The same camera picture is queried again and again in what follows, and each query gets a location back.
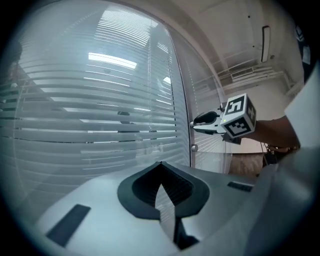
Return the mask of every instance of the human arm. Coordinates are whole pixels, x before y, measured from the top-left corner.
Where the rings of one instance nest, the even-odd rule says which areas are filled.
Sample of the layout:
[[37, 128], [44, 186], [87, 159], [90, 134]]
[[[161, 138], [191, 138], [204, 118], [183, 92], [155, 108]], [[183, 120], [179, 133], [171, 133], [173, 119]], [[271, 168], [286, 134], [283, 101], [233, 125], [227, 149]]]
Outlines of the human arm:
[[300, 145], [298, 137], [286, 116], [269, 121], [256, 121], [254, 132], [244, 135], [242, 138], [277, 145], [282, 148], [293, 148]]

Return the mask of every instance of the wooden floor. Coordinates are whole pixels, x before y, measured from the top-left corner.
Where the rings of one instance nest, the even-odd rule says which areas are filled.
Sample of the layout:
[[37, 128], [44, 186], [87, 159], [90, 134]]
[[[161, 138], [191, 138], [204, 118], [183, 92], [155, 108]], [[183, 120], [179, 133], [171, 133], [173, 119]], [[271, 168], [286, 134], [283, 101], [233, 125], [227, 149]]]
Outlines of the wooden floor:
[[263, 154], [233, 154], [228, 174], [256, 177], [262, 165]]

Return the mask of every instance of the glass pane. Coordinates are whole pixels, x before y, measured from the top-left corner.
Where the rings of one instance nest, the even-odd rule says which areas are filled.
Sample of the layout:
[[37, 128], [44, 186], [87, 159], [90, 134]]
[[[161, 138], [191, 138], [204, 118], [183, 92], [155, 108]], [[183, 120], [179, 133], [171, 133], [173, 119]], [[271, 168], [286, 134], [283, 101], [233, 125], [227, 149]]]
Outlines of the glass pane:
[[[226, 100], [224, 92], [207, 64], [175, 30], [170, 30], [185, 88], [188, 117], [192, 121], [201, 113], [216, 111]], [[231, 160], [230, 143], [220, 134], [207, 135], [190, 129], [191, 143], [198, 152], [191, 152], [192, 166], [216, 173], [227, 173]]]
[[164, 25], [105, 1], [63, 1], [20, 31], [0, 87], [4, 189], [15, 212], [35, 222], [95, 177], [156, 161], [190, 165]]

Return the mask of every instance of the window blind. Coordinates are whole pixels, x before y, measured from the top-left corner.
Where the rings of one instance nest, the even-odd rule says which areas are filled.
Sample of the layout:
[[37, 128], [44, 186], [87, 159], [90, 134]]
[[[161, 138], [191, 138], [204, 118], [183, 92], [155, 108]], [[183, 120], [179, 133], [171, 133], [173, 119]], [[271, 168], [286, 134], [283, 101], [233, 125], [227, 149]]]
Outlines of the window blind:
[[38, 11], [20, 40], [17, 77], [0, 87], [6, 182], [34, 219], [88, 179], [155, 161], [190, 165], [167, 29], [133, 9], [94, 3]]

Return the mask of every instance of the sleeve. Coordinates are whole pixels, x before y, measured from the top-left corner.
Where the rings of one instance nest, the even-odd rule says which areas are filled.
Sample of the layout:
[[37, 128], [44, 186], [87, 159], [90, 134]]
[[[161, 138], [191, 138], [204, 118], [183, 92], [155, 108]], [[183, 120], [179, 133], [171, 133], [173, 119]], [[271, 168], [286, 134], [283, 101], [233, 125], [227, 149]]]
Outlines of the sleeve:
[[301, 148], [320, 147], [319, 68], [320, 64], [317, 63], [303, 89], [285, 110]]

